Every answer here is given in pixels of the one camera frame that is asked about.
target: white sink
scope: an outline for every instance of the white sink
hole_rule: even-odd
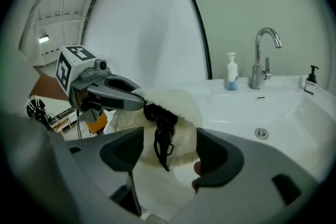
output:
[[[223,80],[172,88],[193,94],[203,128],[273,146],[322,182],[336,156],[336,98],[319,87],[315,95],[304,92],[305,79],[273,76],[260,90],[253,90],[247,78],[239,78],[235,92],[225,90]],[[267,130],[266,140],[255,135],[259,127]],[[139,163],[133,174],[140,204],[166,220],[194,196],[193,164],[173,168],[168,175],[164,169]]]

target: black hair dryer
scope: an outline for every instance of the black hair dryer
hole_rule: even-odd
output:
[[[156,121],[154,150],[163,168],[169,172],[167,156],[171,155],[174,149],[172,137],[175,131],[174,125],[177,123],[177,116],[155,104],[145,106],[143,112],[147,120]],[[160,146],[160,152],[157,149],[157,144]]]

